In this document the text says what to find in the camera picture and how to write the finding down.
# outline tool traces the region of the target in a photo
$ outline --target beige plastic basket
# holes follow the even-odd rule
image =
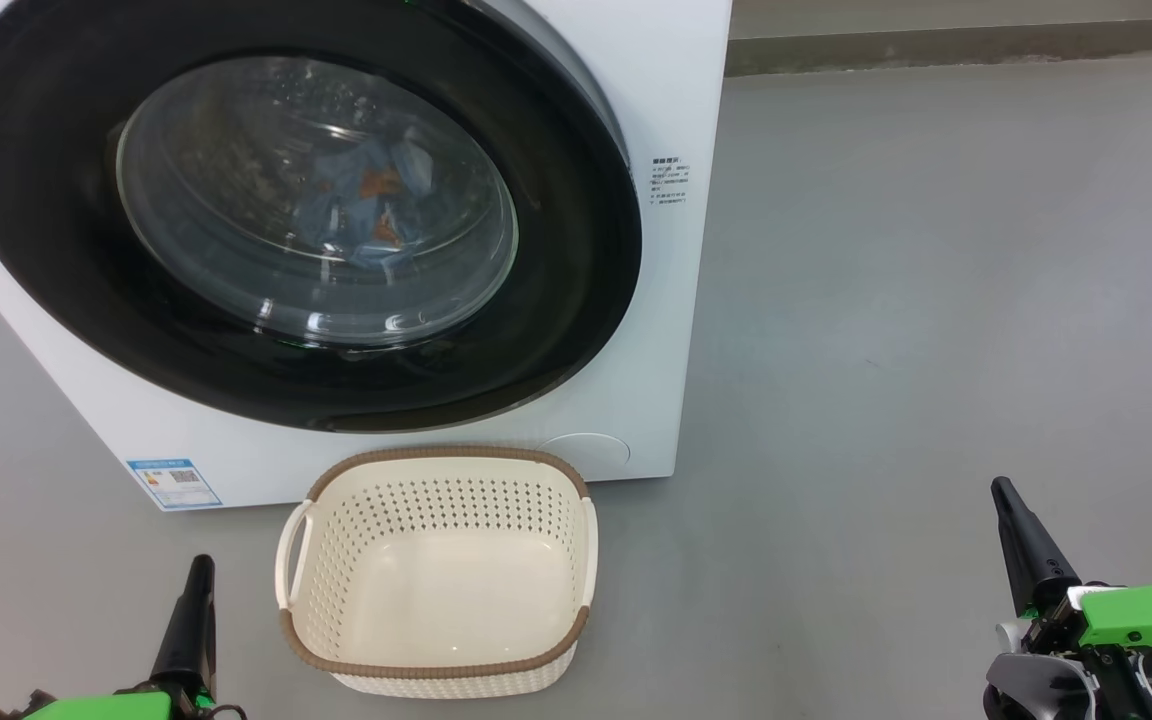
[[[356,691],[425,698],[556,682],[597,573],[598,520],[576,470],[494,447],[340,462],[291,511],[274,568],[301,660]]]

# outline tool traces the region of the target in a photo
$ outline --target concrete floor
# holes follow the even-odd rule
[[[677,475],[594,487],[593,617],[535,696],[303,666],[287,509],[160,514],[0,320],[0,705],[143,679],[210,552],[252,720],[978,717],[996,473],[1085,578],[1152,582],[1152,59],[728,83]]]

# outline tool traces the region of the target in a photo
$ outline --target washing machine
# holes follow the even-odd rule
[[[673,473],[730,0],[0,0],[0,313],[165,510]]]

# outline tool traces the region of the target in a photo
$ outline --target black cable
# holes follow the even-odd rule
[[[219,714],[219,712],[223,712],[226,710],[233,710],[234,712],[237,712],[238,720],[247,720],[247,712],[243,712],[243,708],[238,707],[237,705],[214,705],[214,706],[211,706],[211,707],[207,708],[206,712],[204,712],[204,714],[202,714],[202,715],[198,717],[198,720],[211,720],[212,717],[215,717],[217,714]]]

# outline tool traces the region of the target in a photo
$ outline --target white handle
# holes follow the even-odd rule
[[[585,597],[582,606],[594,601],[594,579],[598,578],[598,514],[594,501],[584,498],[585,503]]]
[[[291,510],[291,517],[283,525],[283,533],[278,538],[278,553],[274,555],[274,597],[278,598],[280,611],[287,611],[291,602],[296,600],[296,591],[301,588],[301,574],[305,570],[305,554],[308,543],[301,543],[301,560],[296,563],[296,578],[291,581],[291,598],[287,591],[287,566],[291,562],[291,541],[296,539],[296,530],[301,528],[301,521],[305,518],[306,511],[314,506],[314,501],[306,500]]]

